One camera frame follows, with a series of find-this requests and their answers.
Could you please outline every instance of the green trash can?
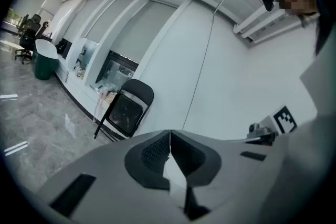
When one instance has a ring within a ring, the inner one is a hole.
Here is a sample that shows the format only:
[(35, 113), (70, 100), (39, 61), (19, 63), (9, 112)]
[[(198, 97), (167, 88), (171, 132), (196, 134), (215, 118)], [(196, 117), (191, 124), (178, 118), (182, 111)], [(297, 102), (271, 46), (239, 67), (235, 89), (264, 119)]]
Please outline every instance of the green trash can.
[(43, 80), (50, 79), (51, 74), (55, 71), (58, 63), (56, 47), (54, 44), (44, 39), (37, 39), (35, 45), (35, 77)]

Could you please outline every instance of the gray tile floor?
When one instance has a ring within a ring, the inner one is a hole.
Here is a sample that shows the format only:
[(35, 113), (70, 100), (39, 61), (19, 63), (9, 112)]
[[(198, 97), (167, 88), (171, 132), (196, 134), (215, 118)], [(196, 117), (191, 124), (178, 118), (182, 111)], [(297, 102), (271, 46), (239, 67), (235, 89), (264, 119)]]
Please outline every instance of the gray tile floor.
[(3, 151), (28, 142), (5, 161), (18, 182), (36, 192), (55, 172), (110, 140), (101, 132), (94, 140), (97, 125), (56, 78), (36, 79), (29, 60), (25, 65), (14, 61), (15, 48), (4, 40), (18, 44), (18, 39), (0, 32), (0, 95), (17, 94), (18, 98), (0, 99), (0, 146)]

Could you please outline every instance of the trash bin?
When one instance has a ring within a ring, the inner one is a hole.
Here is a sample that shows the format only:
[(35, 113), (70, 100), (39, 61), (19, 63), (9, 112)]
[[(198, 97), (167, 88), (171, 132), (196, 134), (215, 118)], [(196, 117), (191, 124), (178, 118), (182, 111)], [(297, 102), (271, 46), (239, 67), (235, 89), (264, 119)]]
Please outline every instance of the trash bin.
[(57, 50), (54, 44), (44, 39), (37, 39), (36, 58), (34, 74), (38, 79), (50, 79), (51, 74), (55, 71), (58, 62)]

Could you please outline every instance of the marble floor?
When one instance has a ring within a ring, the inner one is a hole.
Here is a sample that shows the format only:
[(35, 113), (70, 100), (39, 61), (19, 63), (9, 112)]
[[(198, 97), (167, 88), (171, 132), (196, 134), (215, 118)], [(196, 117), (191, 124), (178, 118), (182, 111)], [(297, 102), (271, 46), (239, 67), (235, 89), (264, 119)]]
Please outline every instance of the marble floor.
[(50, 80), (34, 77), (27, 60), (14, 61), (18, 39), (0, 32), (1, 149), (28, 142), (28, 146), (3, 157), (19, 184), (36, 192), (55, 172), (90, 150), (110, 140), (71, 100), (54, 76)]

